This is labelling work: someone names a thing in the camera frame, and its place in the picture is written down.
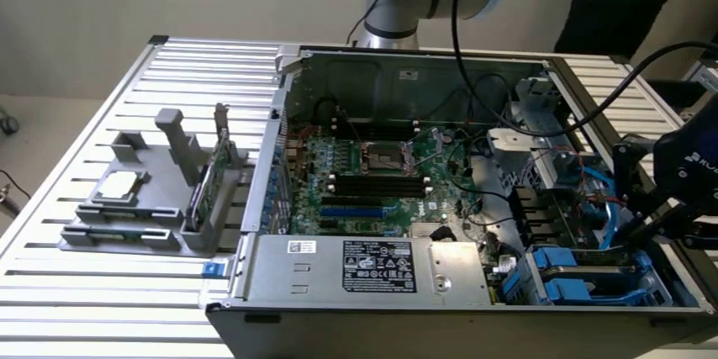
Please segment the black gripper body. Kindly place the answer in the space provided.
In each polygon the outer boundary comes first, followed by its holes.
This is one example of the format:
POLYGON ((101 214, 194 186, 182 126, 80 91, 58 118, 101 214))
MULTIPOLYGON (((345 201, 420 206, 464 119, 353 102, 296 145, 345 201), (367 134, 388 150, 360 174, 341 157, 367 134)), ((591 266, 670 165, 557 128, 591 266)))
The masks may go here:
POLYGON ((716 249, 716 225, 698 218, 716 215, 716 96, 654 148, 654 182, 662 196, 678 202, 666 236, 695 250, 716 249))

